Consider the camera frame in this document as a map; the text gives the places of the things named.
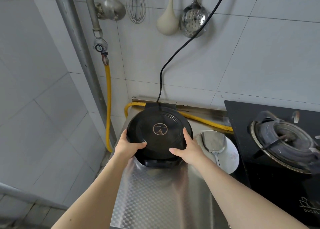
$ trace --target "stove burner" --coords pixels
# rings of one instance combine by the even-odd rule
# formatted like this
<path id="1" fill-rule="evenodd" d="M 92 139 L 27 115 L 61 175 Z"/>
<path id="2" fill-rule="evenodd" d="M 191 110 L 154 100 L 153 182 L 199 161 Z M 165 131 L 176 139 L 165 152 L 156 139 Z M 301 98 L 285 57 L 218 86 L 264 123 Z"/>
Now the stove burner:
<path id="1" fill-rule="evenodd" d="M 264 111 L 251 123 L 250 133 L 261 150 L 282 166 L 300 173 L 320 173 L 319 147 L 300 127 Z"/>

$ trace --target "checkered metal surface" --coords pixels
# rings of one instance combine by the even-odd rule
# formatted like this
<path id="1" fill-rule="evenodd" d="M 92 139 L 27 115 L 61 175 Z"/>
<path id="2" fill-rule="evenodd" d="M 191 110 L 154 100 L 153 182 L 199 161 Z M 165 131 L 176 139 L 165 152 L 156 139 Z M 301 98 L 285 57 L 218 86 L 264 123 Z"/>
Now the checkered metal surface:
<path id="1" fill-rule="evenodd" d="M 111 226 L 213 228 L 213 201 L 204 180 L 186 163 L 175 169 L 151 169 L 132 158 L 122 175 Z"/>

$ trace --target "wire whisk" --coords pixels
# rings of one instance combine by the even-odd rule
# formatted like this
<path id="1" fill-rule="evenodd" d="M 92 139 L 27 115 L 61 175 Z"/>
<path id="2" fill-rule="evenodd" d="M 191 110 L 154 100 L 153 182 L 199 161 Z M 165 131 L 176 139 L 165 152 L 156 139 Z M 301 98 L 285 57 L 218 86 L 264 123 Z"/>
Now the wire whisk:
<path id="1" fill-rule="evenodd" d="M 133 23 L 143 22 L 146 17 L 146 0 L 127 0 L 127 12 Z"/>

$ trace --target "white plate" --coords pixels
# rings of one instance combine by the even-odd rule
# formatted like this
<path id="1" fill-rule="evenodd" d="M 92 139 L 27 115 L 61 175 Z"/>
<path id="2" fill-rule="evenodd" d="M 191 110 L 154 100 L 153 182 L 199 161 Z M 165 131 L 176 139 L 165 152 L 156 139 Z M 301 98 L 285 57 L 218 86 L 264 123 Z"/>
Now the white plate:
<path id="1" fill-rule="evenodd" d="M 195 138 L 202 148 L 204 154 L 209 157 L 214 163 L 217 163 L 214 154 L 211 154 L 209 151 L 207 151 L 203 145 L 201 134 L 204 131 L 209 130 L 200 131 L 200 133 L 197 134 Z M 234 143 L 228 137 L 226 137 L 226 148 L 224 149 L 224 151 L 222 151 L 222 153 L 217 155 L 219 158 L 220 167 L 226 173 L 231 174 L 238 168 L 240 162 L 239 153 Z"/>

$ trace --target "right arm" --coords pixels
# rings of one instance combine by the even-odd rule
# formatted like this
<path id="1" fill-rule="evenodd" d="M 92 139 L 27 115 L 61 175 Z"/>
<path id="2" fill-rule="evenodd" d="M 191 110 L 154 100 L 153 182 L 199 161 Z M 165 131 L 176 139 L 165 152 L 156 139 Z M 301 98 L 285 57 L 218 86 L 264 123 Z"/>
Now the right arm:
<path id="1" fill-rule="evenodd" d="M 193 165 L 206 181 L 232 229 L 308 229 L 269 200 L 246 187 L 219 168 L 183 129 L 185 150 L 170 148 L 172 154 Z"/>

